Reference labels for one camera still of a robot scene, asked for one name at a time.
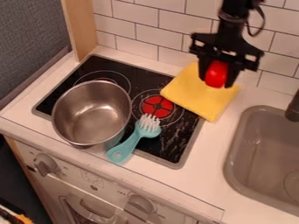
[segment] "stovetop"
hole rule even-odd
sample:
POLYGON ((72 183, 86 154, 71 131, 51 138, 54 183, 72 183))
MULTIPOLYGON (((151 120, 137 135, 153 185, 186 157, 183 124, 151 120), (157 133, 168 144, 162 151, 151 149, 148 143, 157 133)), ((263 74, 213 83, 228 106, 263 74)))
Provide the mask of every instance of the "stovetop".
POLYGON ((132 117, 122 141, 133 132, 134 124, 142 114, 154 114, 160 118, 161 135, 143 138, 136 146, 135 154, 174 169, 184 164, 204 120, 159 94, 172 80, 170 76, 92 55, 38 103, 36 114, 51 119, 54 104, 65 91, 93 80, 120 85, 131 97, 132 117))

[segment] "sink basin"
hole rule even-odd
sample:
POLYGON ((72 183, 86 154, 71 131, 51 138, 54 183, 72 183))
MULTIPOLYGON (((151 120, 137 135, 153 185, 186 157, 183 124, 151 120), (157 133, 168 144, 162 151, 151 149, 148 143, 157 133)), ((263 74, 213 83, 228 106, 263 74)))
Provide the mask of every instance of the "sink basin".
POLYGON ((224 174, 238 193, 299 216, 299 123, 278 108, 245 110, 224 174))

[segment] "red burner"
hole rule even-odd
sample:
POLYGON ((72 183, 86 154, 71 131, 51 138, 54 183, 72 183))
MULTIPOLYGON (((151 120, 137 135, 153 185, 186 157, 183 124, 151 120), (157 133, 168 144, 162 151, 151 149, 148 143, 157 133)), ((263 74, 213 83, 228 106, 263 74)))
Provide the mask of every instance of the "red burner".
POLYGON ((144 114, 152 114, 158 118, 165 118, 172 113, 174 104, 161 95, 154 95, 143 101, 142 109, 144 114))

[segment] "blue brush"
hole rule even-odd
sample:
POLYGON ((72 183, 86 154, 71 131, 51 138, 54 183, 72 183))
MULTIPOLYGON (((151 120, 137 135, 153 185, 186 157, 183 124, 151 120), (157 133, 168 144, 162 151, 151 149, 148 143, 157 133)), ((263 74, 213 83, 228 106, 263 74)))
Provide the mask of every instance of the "blue brush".
POLYGON ((123 143, 107 152, 107 157, 114 163, 127 160, 142 137, 153 138, 161 133, 160 121, 154 115, 142 115, 135 123, 133 134, 123 143))

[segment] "sponge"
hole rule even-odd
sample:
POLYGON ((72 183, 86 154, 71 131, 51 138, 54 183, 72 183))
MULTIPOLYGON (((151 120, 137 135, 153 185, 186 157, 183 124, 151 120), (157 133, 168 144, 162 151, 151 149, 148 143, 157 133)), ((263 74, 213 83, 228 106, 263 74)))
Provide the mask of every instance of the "sponge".
POLYGON ((209 122, 215 121, 234 98, 238 86, 214 88, 198 77, 198 63, 191 63, 165 88, 161 95, 209 122))

